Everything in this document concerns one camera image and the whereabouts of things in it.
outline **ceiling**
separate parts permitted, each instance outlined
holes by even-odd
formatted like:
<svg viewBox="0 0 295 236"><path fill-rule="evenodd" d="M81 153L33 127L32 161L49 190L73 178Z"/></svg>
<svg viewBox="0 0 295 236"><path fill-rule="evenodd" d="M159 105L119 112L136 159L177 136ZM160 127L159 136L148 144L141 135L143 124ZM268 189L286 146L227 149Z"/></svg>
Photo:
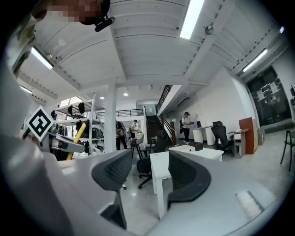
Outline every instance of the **ceiling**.
<svg viewBox="0 0 295 236"><path fill-rule="evenodd" d="M50 71L31 54L21 67L29 89L47 105L92 92L106 97L112 79L119 87L118 100L159 98L166 84L183 84L189 95L210 83L221 66L246 78L241 71L249 61L284 42L279 26L256 0L205 0L191 39L182 39L188 2L111 0L108 15L116 20L99 33L94 25L47 14L35 27L35 45L51 53L55 67ZM206 36L208 25L213 25L213 35Z"/></svg>

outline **white desk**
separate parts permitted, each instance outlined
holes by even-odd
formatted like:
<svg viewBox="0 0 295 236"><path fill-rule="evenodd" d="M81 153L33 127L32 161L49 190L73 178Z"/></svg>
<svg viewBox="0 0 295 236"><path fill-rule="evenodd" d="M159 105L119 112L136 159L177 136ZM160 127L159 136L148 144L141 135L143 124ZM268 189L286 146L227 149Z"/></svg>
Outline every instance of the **white desk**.
<svg viewBox="0 0 295 236"><path fill-rule="evenodd" d="M214 145L215 137L212 133L211 127L213 127L213 125L193 129L194 141L203 142L204 140L207 140L209 146Z"/></svg>
<svg viewBox="0 0 295 236"><path fill-rule="evenodd" d="M153 176L153 193L157 195L160 219L164 216L164 197L162 180L171 178L169 167L169 152L151 153L151 166Z"/></svg>
<svg viewBox="0 0 295 236"><path fill-rule="evenodd" d="M175 150L180 151L184 153L190 153L199 157L207 158L207 159L218 159L219 161L222 161L222 154L224 151L210 149L210 148L204 148L200 151L195 151L195 148L190 145L182 145L178 147L171 147L169 150Z"/></svg>

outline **metal railing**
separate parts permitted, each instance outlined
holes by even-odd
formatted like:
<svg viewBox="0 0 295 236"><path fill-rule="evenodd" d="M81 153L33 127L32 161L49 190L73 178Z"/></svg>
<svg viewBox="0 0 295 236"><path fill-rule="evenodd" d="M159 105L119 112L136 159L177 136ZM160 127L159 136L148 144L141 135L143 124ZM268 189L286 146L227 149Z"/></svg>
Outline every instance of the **metal railing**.
<svg viewBox="0 0 295 236"><path fill-rule="evenodd" d="M165 101L165 98L169 94L169 92L171 90L171 87L172 87L172 85L165 85L164 90L162 92L162 95L160 97L160 100L159 100L158 104L156 105L157 113L159 112L161 106L163 105L163 102Z"/></svg>
<svg viewBox="0 0 295 236"><path fill-rule="evenodd" d="M163 114L160 115L160 118L161 118L162 126L166 127L167 130L169 131L169 133L171 134L172 144L176 145L177 141L176 141L176 133L175 133L174 122L171 121L170 123L168 123L168 121L164 118Z"/></svg>
<svg viewBox="0 0 295 236"><path fill-rule="evenodd" d="M99 117L100 119L104 119L105 112L97 112L96 116ZM143 109L116 111L116 117L128 117L128 116L143 116Z"/></svg>

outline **staircase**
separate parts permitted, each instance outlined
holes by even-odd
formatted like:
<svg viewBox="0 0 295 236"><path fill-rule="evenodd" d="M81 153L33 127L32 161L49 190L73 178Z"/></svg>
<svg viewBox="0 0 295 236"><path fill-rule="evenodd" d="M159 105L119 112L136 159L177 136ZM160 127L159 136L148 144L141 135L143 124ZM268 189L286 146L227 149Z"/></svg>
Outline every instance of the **staircase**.
<svg viewBox="0 0 295 236"><path fill-rule="evenodd" d="M155 137L159 130L163 130L167 134L157 116L147 116L147 143L151 143L151 138Z"/></svg>

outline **doorway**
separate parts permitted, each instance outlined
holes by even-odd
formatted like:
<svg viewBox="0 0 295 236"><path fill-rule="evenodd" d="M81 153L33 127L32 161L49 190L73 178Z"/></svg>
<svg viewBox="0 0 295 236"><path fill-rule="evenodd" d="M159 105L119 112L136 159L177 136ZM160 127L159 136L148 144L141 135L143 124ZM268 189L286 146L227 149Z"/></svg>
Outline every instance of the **doorway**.
<svg viewBox="0 0 295 236"><path fill-rule="evenodd" d="M155 115L157 115L155 104L137 105L137 109L142 109L143 106L146 107L147 116L155 116Z"/></svg>
<svg viewBox="0 0 295 236"><path fill-rule="evenodd" d="M256 105L261 126L291 118L291 111L281 80L272 66L247 83Z"/></svg>

